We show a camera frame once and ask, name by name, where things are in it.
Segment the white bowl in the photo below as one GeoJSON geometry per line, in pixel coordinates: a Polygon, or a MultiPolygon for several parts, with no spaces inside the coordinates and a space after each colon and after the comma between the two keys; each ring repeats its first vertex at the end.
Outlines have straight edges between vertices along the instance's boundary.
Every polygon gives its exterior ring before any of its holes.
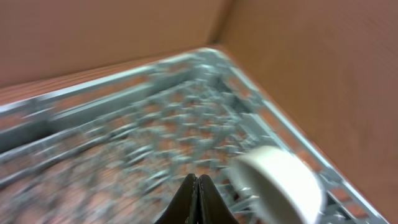
{"type": "Polygon", "coordinates": [[[229,181],[264,223],[320,223],[326,192],[320,179],[295,155],[261,146],[229,160],[229,181]]]}

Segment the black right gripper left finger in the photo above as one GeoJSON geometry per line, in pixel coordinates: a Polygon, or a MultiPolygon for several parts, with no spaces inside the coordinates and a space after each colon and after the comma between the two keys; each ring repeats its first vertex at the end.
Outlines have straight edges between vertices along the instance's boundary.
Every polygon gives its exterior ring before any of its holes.
{"type": "Polygon", "coordinates": [[[196,175],[188,174],[155,224],[196,224],[198,222],[198,184],[196,175]]]}

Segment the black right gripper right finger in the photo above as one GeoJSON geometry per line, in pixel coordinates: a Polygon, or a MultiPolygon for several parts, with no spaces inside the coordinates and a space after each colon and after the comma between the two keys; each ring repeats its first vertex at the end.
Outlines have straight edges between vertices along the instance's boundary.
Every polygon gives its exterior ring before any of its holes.
{"type": "Polygon", "coordinates": [[[230,212],[209,175],[199,177],[199,223],[201,224],[239,224],[230,212]]]}

